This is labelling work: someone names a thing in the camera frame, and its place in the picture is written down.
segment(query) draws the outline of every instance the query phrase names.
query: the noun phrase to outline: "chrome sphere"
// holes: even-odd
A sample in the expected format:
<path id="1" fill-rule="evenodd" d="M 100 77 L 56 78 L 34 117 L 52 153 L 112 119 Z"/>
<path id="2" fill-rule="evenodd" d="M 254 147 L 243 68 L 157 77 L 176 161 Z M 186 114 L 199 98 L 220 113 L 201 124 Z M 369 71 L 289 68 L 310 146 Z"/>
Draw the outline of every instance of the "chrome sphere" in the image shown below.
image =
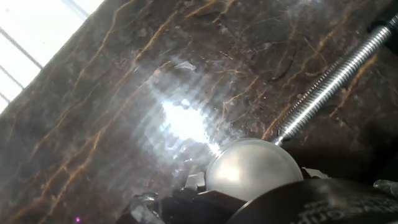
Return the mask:
<path id="1" fill-rule="evenodd" d="M 249 201 L 282 185 L 303 180 L 294 159 L 281 147 L 260 139 L 231 142 L 206 172 L 206 189 Z"/>

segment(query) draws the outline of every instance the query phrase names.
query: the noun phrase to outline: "sunlight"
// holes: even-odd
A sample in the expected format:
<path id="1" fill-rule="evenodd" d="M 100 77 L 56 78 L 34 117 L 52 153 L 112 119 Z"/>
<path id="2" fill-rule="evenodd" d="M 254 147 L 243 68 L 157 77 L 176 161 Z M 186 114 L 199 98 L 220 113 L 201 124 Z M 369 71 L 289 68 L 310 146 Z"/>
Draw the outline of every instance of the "sunlight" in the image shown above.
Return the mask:
<path id="1" fill-rule="evenodd" d="M 205 116 L 200 111 L 190 106 L 188 100 L 183 100 L 182 105 L 173 105 L 171 102 L 162 104 L 166 114 L 166 126 L 170 126 L 170 131 L 180 140 L 192 139 L 196 142 L 207 144 L 210 150 L 217 154 L 220 147 L 210 142 L 210 137 L 206 132 Z"/>

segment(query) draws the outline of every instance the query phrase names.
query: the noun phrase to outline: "brown marble surface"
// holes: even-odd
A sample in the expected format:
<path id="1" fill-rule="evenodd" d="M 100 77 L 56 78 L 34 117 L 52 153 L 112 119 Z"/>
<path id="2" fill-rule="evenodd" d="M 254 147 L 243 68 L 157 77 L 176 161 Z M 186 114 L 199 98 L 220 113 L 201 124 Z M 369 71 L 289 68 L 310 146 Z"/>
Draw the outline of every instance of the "brown marble surface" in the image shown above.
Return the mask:
<path id="1" fill-rule="evenodd" d="M 0 223 L 112 223 L 278 115 L 389 0 L 106 1 L 0 116 Z M 371 181 L 395 149 L 398 57 L 382 49 L 284 148 Z"/>

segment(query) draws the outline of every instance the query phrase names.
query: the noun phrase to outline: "metal screw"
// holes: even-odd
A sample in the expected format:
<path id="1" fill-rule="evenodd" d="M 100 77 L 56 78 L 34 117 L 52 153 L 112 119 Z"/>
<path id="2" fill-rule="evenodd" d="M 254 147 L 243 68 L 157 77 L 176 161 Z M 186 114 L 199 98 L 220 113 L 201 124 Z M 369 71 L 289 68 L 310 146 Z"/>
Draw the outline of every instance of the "metal screw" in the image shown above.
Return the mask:
<path id="1" fill-rule="evenodd" d="M 273 141 L 281 146 L 303 128 L 316 112 L 392 37 L 386 26 L 375 28 L 368 39 L 347 57 L 337 61 L 285 115 L 279 125 L 279 135 Z"/>

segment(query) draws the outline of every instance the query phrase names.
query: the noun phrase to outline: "black plastic part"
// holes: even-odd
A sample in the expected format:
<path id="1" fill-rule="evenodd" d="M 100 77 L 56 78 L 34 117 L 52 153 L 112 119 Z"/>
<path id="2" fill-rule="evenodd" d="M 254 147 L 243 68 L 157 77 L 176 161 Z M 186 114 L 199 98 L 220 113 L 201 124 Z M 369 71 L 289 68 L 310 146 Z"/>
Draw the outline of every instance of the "black plastic part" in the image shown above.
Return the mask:
<path id="1" fill-rule="evenodd" d="M 162 219 L 172 224 L 225 224 L 244 201 L 210 191 L 180 189 L 162 200 Z"/>
<path id="2" fill-rule="evenodd" d="M 248 202 L 227 224 L 386 224 L 398 221 L 398 199 L 368 185 L 309 179 Z"/>
<path id="3" fill-rule="evenodd" d="M 368 31 L 372 31 L 378 26 L 386 26 L 392 31 L 392 37 L 386 46 L 395 54 L 398 54 L 398 0 L 393 0 L 372 22 Z"/>

